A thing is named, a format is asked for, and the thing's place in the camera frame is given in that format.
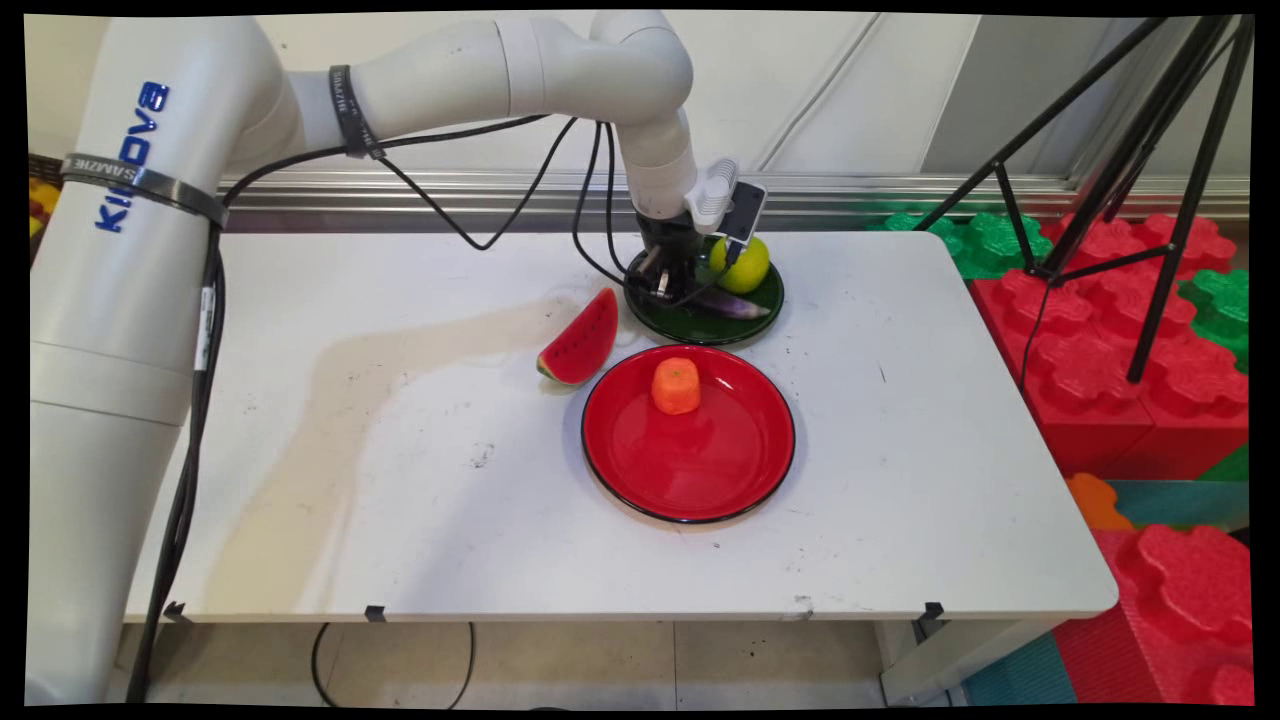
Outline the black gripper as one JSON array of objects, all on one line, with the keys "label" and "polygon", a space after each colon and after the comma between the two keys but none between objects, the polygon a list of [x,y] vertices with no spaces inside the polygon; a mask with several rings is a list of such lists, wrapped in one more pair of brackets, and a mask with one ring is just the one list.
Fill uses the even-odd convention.
[{"label": "black gripper", "polygon": [[666,219],[648,217],[639,210],[635,218],[646,252],[658,252],[659,260],[644,263],[644,299],[650,302],[677,302],[681,287],[700,283],[700,256],[704,234],[695,227],[689,210]]}]

